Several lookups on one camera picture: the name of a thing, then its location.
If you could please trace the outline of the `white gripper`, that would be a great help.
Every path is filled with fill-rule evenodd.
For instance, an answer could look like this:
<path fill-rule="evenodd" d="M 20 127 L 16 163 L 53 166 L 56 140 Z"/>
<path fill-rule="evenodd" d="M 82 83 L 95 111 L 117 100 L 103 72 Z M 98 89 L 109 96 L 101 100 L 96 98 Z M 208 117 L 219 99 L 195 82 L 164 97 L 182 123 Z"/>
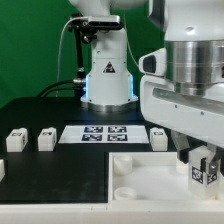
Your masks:
<path fill-rule="evenodd" d="M 224 148 L 224 83 L 209 86 L 203 97 L 183 96 L 164 78 L 166 50 L 139 59 L 140 108 L 146 121 L 171 129 L 177 158 L 187 164 L 187 136 Z"/>

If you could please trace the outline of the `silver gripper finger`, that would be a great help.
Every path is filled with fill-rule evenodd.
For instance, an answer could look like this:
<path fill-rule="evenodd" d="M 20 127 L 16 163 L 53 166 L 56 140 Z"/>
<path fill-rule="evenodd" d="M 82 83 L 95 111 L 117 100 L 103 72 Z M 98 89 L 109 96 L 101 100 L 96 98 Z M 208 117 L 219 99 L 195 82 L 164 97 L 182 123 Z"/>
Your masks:
<path fill-rule="evenodd" d="M 217 146 L 207 144 L 208 155 L 201 160 L 201 170 L 208 175 L 218 172 Z"/>

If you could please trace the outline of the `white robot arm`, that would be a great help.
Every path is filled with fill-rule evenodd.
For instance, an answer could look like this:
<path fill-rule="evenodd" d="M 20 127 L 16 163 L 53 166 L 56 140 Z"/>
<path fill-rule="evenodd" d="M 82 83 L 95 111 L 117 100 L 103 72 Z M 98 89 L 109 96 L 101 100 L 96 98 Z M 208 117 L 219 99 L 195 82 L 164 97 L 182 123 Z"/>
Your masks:
<path fill-rule="evenodd" d="M 176 147 L 189 136 L 208 144 L 212 171 L 224 149 L 224 0 L 69 0 L 92 42 L 92 68 L 82 104 L 118 111 L 138 100 L 145 120 L 174 132 Z M 165 33 L 164 47 L 139 59 L 140 96 L 132 95 L 127 33 L 112 10 L 149 5 L 150 21 Z"/>

